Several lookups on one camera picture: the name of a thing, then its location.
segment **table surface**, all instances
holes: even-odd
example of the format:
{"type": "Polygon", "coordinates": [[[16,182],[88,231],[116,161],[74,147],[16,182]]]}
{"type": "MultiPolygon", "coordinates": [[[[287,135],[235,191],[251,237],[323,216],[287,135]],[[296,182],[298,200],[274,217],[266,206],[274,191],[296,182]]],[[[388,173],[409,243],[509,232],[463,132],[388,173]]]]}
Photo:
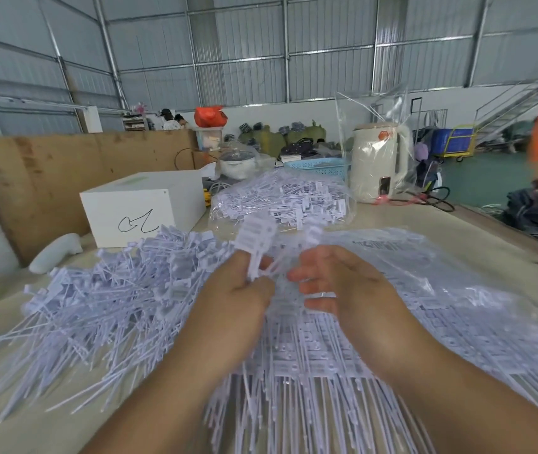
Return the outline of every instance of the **table surface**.
{"type": "MultiPolygon", "coordinates": [[[[477,272],[503,282],[538,307],[538,244],[530,238],[507,230],[486,217],[478,217],[469,210],[444,213],[434,207],[420,205],[359,205],[348,229],[388,226],[425,235],[447,253],[477,272]]],[[[194,230],[206,228],[205,215],[194,230]]],[[[85,251],[70,257],[65,264],[81,267],[95,264],[93,250],[96,247],[91,236],[83,237],[83,245],[85,251]]],[[[29,298],[22,292],[23,284],[31,283],[38,288],[45,286],[49,280],[46,275],[33,276],[26,270],[5,277],[5,295],[0,300],[0,333],[21,320],[20,306],[29,298]]],[[[2,348],[0,360],[9,352],[8,348],[2,348]]],[[[101,375],[102,370],[92,370],[77,382],[61,382],[47,397],[38,399],[31,406],[19,408],[0,424],[0,454],[76,453],[115,410],[115,406],[101,413],[104,401],[99,398],[75,415],[70,415],[69,409],[65,408],[48,413],[44,410],[72,395],[74,389],[82,389],[88,382],[94,383],[101,375]]],[[[0,396],[0,411],[9,397],[9,394],[0,396]]],[[[206,451],[206,447],[196,448],[196,452],[206,451]]]]}

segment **electric kettle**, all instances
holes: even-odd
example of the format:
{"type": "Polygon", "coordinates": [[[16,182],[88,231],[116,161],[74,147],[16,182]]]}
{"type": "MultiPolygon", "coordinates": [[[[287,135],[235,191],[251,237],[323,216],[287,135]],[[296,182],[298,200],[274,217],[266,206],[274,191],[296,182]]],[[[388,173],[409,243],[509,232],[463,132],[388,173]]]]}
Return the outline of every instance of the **electric kettle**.
{"type": "Polygon", "coordinates": [[[392,197],[408,174],[412,134],[405,125],[382,121],[353,131],[349,187],[359,202],[392,197]]]}

